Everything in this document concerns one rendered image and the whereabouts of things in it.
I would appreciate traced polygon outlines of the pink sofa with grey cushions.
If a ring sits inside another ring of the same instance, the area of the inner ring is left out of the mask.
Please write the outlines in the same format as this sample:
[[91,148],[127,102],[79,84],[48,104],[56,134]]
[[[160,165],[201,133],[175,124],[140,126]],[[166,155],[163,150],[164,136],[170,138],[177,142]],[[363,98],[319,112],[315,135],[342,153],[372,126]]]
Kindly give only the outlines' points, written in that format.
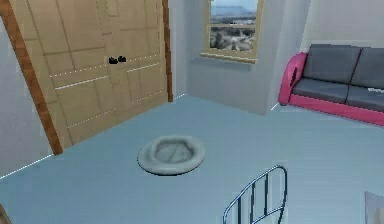
[[384,127],[384,48],[311,45],[288,61],[278,102]]

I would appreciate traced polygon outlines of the wooden framed window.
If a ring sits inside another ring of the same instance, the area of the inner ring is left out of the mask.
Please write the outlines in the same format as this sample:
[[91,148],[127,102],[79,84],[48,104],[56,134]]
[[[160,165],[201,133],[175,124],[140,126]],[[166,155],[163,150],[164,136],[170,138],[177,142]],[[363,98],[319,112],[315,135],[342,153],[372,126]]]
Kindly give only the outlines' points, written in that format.
[[266,0],[205,0],[202,57],[256,64]]

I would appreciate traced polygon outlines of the grey round pet bed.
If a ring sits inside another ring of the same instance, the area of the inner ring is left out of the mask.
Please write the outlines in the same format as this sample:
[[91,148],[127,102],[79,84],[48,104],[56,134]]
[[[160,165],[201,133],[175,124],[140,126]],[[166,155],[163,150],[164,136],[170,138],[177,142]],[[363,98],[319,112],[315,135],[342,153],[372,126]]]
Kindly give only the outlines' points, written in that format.
[[205,147],[186,135],[160,136],[143,146],[137,156],[138,165],[146,172],[175,176],[197,168],[205,158]]

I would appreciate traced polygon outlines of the pale grey flat object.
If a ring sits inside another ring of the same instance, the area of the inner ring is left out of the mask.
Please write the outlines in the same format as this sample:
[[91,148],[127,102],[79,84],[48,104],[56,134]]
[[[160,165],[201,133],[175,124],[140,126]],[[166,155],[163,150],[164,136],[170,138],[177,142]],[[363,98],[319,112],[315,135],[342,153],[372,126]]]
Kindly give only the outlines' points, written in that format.
[[369,191],[365,196],[365,224],[384,224],[384,196]]

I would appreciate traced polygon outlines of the light wooden double door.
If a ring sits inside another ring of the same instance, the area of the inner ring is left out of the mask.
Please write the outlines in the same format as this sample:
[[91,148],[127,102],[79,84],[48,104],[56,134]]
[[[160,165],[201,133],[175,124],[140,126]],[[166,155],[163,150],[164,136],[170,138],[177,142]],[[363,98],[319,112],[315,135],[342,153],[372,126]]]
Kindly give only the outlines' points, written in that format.
[[0,17],[54,154],[173,99],[169,0],[0,0]]

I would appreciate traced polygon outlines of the brown wooden corner piece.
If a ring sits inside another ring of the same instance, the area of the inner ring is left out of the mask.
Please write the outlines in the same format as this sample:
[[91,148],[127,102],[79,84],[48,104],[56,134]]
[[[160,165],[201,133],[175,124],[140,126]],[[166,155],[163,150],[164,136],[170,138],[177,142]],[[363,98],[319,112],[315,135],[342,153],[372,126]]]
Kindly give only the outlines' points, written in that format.
[[12,224],[1,204],[0,204],[0,224]]

